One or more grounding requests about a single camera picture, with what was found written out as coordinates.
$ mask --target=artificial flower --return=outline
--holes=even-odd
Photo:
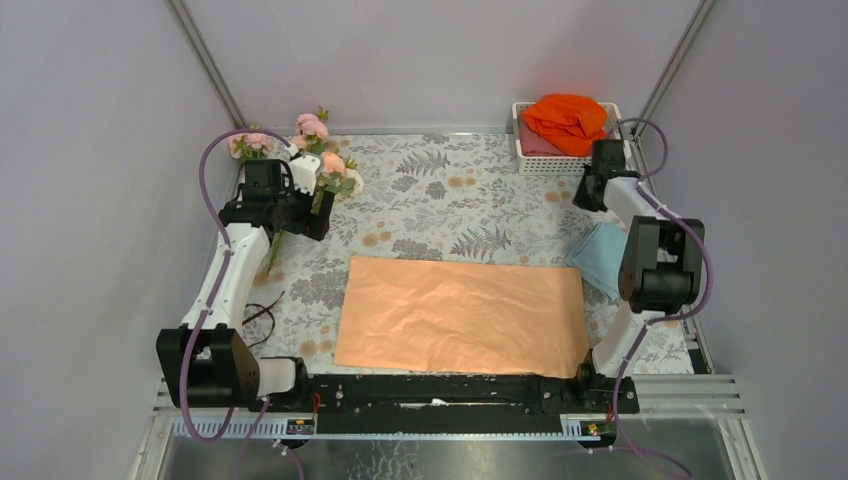
[[[355,197],[365,191],[365,180],[362,179],[362,175],[360,175],[359,172],[352,168],[348,168],[345,171],[345,176],[352,178],[356,182],[353,186],[353,193],[350,195],[351,197]]]
[[[247,146],[256,151],[261,151],[263,147],[271,150],[274,146],[274,139],[264,133],[249,133],[246,140]]]
[[[330,138],[330,132],[327,130],[327,126],[324,125],[319,120],[310,120],[305,122],[300,126],[301,132],[298,132],[303,135],[317,135],[321,140],[327,141]]]
[[[303,138],[303,135],[298,135],[298,136],[292,138],[291,142],[292,142],[292,145],[294,145],[298,149],[306,150],[306,139]]]
[[[344,160],[333,152],[324,152],[321,154],[324,160],[324,173],[345,172]]]
[[[297,117],[297,124],[295,124],[294,129],[297,133],[303,133],[303,124],[306,122],[320,122],[321,119],[318,118],[317,115],[313,115],[311,113],[304,113],[303,115]]]

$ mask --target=plastic basket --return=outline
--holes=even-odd
[[[621,134],[621,112],[618,105],[609,102],[598,102],[607,111],[607,123],[604,130],[612,135],[612,138],[620,140]],[[592,162],[592,157],[525,157],[521,152],[521,139],[519,138],[519,115],[525,108],[533,105],[533,102],[519,102],[512,104],[512,132],[515,137],[515,158],[518,160],[518,173],[521,175],[583,175],[583,165]],[[630,158],[630,144],[624,142],[624,158]]]

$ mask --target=crumpled paper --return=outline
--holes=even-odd
[[[351,261],[337,365],[571,378],[588,351],[575,268]]]

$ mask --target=green leaf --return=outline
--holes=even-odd
[[[314,153],[315,155],[321,155],[322,153],[324,153],[324,150],[326,150],[326,149],[327,149],[327,146],[324,145],[323,143],[319,142],[319,143],[316,143],[315,145],[312,145],[311,147],[309,147],[309,152]]]

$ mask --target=table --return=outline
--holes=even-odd
[[[310,373],[420,373],[333,364],[336,333],[353,255],[565,266],[565,257],[597,222],[621,221],[571,204],[579,177],[520,176],[510,135],[351,135],[336,137],[365,179],[359,197],[337,202],[322,242],[287,235],[270,272],[254,279],[249,303],[271,304],[276,328],[257,357],[300,356]],[[617,311],[584,281],[590,343]],[[248,345],[271,328],[268,316],[245,327]],[[658,325],[634,373],[692,373],[681,325]]]

